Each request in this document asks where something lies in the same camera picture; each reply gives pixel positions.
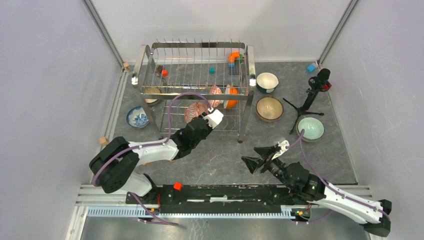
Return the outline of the red patterned bowl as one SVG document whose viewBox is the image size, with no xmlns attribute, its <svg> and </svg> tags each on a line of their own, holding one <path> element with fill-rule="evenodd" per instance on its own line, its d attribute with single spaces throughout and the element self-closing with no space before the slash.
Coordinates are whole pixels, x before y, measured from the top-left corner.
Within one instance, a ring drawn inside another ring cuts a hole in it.
<svg viewBox="0 0 424 240">
<path fill-rule="evenodd" d="M 184 120 L 189 123 L 193 118 L 198 117 L 208 111 L 208 106 L 203 102 L 195 102 L 190 104 L 184 112 Z"/>
</svg>

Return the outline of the pink speckled bowl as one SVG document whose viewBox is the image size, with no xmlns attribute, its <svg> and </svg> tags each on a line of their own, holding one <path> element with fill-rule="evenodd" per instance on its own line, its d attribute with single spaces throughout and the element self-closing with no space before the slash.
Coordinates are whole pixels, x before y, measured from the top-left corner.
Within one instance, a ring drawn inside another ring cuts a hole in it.
<svg viewBox="0 0 424 240">
<path fill-rule="evenodd" d="M 259 99 L 255 110 L 259 119 L 268 123 L 277 121 L 284 113 L 283 104 L 271 96 Z"/>
</svg>

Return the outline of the pale green bowl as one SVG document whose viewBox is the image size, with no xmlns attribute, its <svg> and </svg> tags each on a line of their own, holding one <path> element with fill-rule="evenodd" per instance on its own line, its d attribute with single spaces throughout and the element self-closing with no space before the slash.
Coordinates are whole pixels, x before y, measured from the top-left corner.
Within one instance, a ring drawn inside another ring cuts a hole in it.
<svg viewBox="0 0 424 240">
<path fill-rule="evenodd" d="M 302 139 L 306 142 L 317 142 L 323 137 L 325 133 L 325 127 L 323 123 L 314 117 L 302 118 L 297 122 L 295 130 L 298 135 L 300 135 L 301 131 L 304 130 Z"/>
</svg>

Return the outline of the blue floral bowl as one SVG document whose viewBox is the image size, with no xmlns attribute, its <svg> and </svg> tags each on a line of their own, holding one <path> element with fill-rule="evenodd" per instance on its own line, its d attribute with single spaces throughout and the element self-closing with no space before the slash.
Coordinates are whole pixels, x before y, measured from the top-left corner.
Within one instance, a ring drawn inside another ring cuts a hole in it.
<svg viewBox="0 0 424 240">
<path fill-rule="evenodd" d="M 126 116 L 126 122 L 133 128 L 144 128 L 149 124 L 149 118 L 142 106 L 133 107 Z"/>
</svg>

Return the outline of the teal and white bowl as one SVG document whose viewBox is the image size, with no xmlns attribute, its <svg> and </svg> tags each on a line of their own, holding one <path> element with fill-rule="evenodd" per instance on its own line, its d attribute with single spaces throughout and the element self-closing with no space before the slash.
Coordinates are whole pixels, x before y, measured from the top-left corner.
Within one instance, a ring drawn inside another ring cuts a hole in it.
<svg viewBox="0 0 424 240">
<path fill-rule="evenodd" d="M 270 72 L 260 73 L 256 78 L 256 88 L 262 93 L 272 93 L 278 84 L 279 79 Z"/>
</svg>

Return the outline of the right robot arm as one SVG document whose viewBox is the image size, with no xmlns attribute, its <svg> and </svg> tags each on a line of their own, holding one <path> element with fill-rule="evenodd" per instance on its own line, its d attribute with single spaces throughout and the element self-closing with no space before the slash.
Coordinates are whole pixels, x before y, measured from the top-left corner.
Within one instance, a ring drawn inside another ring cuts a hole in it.
<svg viewBox="0 0 424 240">
<path fill-rule="evenodd" d="M 349 217 L 366 232 L 379 237 L 387 237 L 391 232 L 391 201 L 365 199 L 344 191 L 310 173 L 300 162 L 285 164 L 279 159 L 280 146 L 255 147 L 254 150 L 258 157 L 241 157 L 250 173 L 271 173 L 288 188 L 288 196 L 293 203 L 324 206 Z"/>
</svg>

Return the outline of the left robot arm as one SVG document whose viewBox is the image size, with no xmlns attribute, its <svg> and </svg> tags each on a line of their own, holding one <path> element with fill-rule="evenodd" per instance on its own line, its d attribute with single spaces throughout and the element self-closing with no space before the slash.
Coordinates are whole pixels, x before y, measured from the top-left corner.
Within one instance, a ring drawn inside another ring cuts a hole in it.
<svg viewBox="0 0 424 240">
<path fill-rule="evenodd" d="M 136 173 L 135 169 L 152 162 L 184 158 L 219 123 L 211 116 L 198 116 L 170 138 L 149 142 L 127 141 L 118 136 L 90 161 L 92 184 L 106 194 L 124 190 L 136 194 L 145 204 L 151 204 L 157 198 L 154 183 L 146 174 Z"/>
</svg>

